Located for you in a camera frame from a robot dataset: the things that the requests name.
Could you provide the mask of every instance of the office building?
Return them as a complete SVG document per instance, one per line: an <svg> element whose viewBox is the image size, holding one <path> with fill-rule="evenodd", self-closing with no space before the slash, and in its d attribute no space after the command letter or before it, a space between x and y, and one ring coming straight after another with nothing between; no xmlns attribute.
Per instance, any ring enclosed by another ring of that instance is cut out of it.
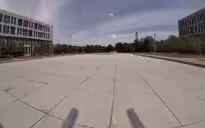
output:
<svg viewBox="0 0 205 128"><path fill-rule="evenodd" d="M52 25L0 9L0 56L45 55L52 50Z"/></svg>

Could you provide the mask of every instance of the cloud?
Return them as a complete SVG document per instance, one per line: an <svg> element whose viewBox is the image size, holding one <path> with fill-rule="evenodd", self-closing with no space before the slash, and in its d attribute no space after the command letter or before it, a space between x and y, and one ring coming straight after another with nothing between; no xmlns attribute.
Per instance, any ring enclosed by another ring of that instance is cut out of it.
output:
<svg viewBox="0 0 205 128"><path fill-rule="evenodd" d="M204 7L205 0L0 0L0 8L54 25L54 42L108 44L157 33L178 33L178 19Z"/></svg>

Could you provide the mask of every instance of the light pole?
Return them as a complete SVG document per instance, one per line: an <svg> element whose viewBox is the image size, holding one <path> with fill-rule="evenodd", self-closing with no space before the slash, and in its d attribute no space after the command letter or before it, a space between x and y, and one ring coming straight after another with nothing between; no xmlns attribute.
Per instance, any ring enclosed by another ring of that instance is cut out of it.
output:
<svg viewBox="0 0 205 128"><path fill-rule="evenodd" d="M154 47L153 47L154 49L153 50L154 50L154 54L156 54L156 34L154 34L153 40L154 40Z"/></svg>
<svg viewBox="0 0 205 128"><path fill-rule="evenodd" d="M72 35L69 35L70 36L70 42L69 44L72 45Z"/></svg>
<svg viewBox="0 0 205 128"><path fill-rule="evenodd" d="M74 36L74 35L77 34L77 33L78 33L78 32L75 32L75 33L69 35L69 36L70 36L70 45L72 45L72 36Z"/></svg>

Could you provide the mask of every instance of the concrete plaza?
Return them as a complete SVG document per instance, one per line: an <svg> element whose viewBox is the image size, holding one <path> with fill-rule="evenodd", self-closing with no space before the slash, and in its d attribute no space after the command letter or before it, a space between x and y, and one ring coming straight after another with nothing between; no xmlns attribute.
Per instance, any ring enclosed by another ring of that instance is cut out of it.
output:
<svg viewBox="0 0 205 128"><path fill-rule="evenodd" d="M4 128L205 128L205 69L131 54L86 54L0 64Z"/></svg>

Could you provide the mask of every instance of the pavement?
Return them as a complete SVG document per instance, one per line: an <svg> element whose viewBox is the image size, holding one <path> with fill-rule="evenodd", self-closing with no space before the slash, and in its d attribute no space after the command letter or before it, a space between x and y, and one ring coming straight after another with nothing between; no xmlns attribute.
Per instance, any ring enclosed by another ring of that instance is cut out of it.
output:
<svg viewBox="0 0 205 128"><path fill-rule="evenodd" d="M205 128L205 68L131 54L0 64L0 128Z"/></svg>
<svg viewBox="0 0 205 128"><path fill-rule="evenodd" d="M174 61L182 64L193 65L205 68L205 56L190 55L190 54L177 54L177 53L135 53L135 55L145 56L156 59L163 59Z"/></svg>

